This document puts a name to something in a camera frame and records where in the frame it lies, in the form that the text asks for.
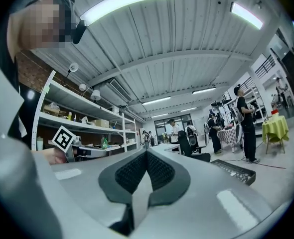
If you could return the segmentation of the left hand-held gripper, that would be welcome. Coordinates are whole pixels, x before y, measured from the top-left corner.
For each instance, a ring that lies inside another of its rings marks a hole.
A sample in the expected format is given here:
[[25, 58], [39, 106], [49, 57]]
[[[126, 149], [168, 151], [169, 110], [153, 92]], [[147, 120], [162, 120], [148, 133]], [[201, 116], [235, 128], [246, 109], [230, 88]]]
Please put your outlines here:
[[107, 151], [102, 148], [83, 145], [81, 137], [64, 126], [58, 129], [52, 142], [65, 154], [67, 162], [87, 161], [107, 156]]

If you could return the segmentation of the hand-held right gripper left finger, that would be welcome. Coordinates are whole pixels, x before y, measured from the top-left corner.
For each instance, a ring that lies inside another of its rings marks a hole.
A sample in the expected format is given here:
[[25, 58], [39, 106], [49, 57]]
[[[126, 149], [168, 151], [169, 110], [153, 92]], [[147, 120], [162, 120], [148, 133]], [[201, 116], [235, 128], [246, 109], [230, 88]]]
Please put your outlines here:
[[113, 203], [130, 205], [147, 171], [146, 150], [135, 151], [131, 156], [106, 167], [99, 175], [99, 186]]

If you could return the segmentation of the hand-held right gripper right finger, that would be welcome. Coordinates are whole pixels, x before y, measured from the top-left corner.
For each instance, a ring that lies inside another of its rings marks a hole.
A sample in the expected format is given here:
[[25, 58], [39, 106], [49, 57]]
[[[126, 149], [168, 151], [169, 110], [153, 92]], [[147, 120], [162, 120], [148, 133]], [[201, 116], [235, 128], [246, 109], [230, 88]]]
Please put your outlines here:
[[187, 169], [152, 149], [146, 151], [146, 157], [152, 186], [148, 205], [167, 206], [178, 201], [191, 183]]

